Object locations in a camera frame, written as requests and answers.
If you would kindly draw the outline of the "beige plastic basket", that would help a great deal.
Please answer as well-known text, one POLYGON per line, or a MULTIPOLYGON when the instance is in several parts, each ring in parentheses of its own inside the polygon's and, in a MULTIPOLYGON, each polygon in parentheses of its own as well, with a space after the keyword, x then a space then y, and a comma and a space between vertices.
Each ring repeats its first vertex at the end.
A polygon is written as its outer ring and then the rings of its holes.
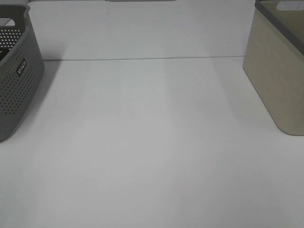
POLYGON ((276 126, 304 134, 304 2, 257 0, 243 69, 276 126))

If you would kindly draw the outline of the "grey perforated plastic basket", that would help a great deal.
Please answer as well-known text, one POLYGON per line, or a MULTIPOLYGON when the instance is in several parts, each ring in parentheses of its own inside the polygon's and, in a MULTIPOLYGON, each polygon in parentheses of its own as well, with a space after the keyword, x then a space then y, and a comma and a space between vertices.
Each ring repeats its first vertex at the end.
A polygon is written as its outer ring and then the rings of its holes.
POLYGON ((44 73, 44 62, 29 6, 2 4, 0 17, 14 21, 0 28, 0 140, 8 139, 30 105, 44 73))

